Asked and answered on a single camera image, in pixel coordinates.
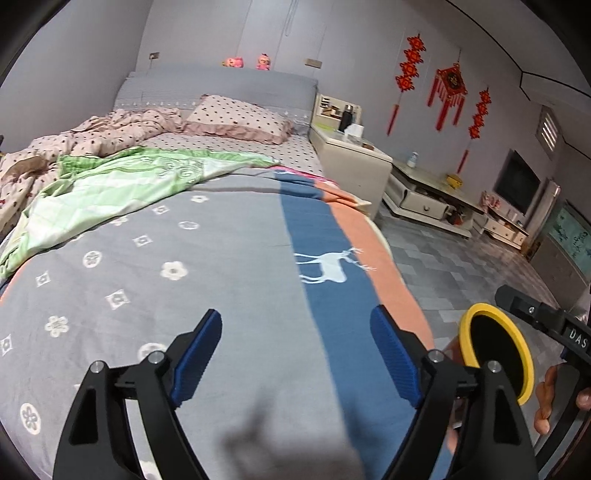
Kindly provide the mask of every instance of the thermos bottle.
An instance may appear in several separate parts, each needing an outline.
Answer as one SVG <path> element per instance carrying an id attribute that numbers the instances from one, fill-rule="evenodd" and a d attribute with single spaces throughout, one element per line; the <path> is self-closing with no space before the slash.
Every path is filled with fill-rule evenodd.
<path id="1" fill-rule="evenodd" d="M 345 128 L 353 123 L 353 105 L 345 105 L 343 116 L 340 119 L 339 132 L 345 133 Z"/>

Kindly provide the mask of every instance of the polka dot pillow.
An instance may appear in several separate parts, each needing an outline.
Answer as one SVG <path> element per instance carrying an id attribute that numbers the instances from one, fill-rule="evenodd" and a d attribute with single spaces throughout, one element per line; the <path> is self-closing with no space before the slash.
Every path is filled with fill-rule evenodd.
<path id="1" fill-rule="evenodd" d="M 291 121 L 259 106 L 220 95 L 204 95 L 187 118 L 184 132 L 280 145 L 292 129 Z"/>

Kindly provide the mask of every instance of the chinese knot decoration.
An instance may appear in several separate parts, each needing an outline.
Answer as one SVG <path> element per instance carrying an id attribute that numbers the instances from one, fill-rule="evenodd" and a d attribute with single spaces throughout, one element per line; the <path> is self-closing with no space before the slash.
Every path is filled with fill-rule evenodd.
<path id="1" fill-rule="evenodd" d="M 392 133 L 392 129 L 394 128 L 394 121 L 398 116 L 398 109 L 400 108 L 400 99 L 402 98 L 402 94 L 407 90 L 414 90 L 413 77 L 418 77 L 417 63 L 423 63 L 421 52 L 426 51 L 425 44 L 421 40 L 421 34 L 417 35 L 416 37 L 408 37 L 407 40 L 410 48 L 408 50 L 404 50 L 407 61 L 404 61 L 400 64 L 402 75 L 396 77 L 396 83 L 398 84 L 398 88 L 400 88 L 400 96 L 398 97 L 398 102 L 396 105 L 394 105 L 392 117 L 390 117 L 390 123 L 388 124 L 388 135 Z"/>
<path id="2" fill-rule="evenodd" d="M 429 96 L 428 106 L 433 105 L 435 94 L 439 96 L 443 102 L 439 119 L 437 120 L 436 129 L 441 131 L 447 112 L 451 107 L 457 106 L 456 116 L 453 119 L 453 124 L 457 125 L 460 115 L 462 114 L 462 108 L 464 107 L 464 101 L 466 99 L 468 91 L 460 72 L 460 64 L 454 63 L 452 67 L 445 70 L 438 70 L 433 81 L 433 88 L 431 88 L 431 95 Z"/>
<path id="3" fill-rule="evenodd" d="M 480 94 L 480 102 L 476 104 L 476 115 L 472 115 L 474 119 L 474 123 L 471 127 L 468 128 L 468 133 L 470 134 L 470 140 L 468 141 L 468 147 L 464 152 L 462 157 L 462 161 L 460 162 L 460 166 L 457 168 L 457 173 L 459 174 L 464 168 L 464 164 L 466 163 L 466 159 L 468 158 L 468 150 L 470 147 L 470 143 L 472 140 L 480 138 L 480 129 L 484 127 L 484 117 L 488 115 L 488 105 L 492 103 L 491 94 L 488 92 L 488 88 L 479 92 Z"/>

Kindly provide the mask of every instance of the fish tank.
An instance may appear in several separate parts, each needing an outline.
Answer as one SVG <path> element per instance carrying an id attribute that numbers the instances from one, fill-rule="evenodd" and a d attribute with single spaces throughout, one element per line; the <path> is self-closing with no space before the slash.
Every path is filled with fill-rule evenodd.
<path id="1" fill-rule="evenodd" d="M 582 276 L 591 280 L 591 223 L 566 202 L 557 205 L 546 230 L 565 251 Z"/>

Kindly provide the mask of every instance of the window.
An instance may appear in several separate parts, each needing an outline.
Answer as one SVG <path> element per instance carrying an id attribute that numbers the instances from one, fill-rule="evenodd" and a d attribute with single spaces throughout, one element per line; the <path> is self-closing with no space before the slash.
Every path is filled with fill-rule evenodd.
<path id="1" fill-rule="evenodd" d="M 540 124 L 538 125 L 536 136 L 538 137 L 538 140 L 540 140 L 540 143 L 546 150 L 548 156 L 553 158 L 561 135 L 556 117 L 549 108 L 542 107 Z"/>

